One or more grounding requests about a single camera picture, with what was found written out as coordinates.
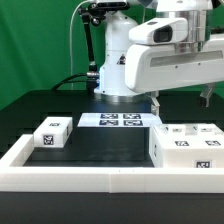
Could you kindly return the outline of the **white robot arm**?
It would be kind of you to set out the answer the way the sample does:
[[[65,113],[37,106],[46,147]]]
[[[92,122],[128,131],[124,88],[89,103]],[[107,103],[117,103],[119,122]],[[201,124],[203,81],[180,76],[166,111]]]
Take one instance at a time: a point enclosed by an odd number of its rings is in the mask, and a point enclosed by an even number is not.
[[[202,85],[207,107],[224,81],[224,34],[210,13],[224,0],[93,0],[90,14],[106,18],[106,58],[95,96],[132,102],[148,95],[159,112],[162,90]]]

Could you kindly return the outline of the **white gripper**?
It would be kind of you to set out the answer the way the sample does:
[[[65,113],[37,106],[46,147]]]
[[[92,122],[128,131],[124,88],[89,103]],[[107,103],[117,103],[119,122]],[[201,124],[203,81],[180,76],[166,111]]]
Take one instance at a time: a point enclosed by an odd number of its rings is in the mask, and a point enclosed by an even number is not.
[[[224,39],[210,39],[201,52],[179,54],[175,46],[132,45],[126,55],[125,84],[150,94],[151,113],[159,115],[158,90],[206,84],[200,103],[208,107],[214,82],[224,81]]]

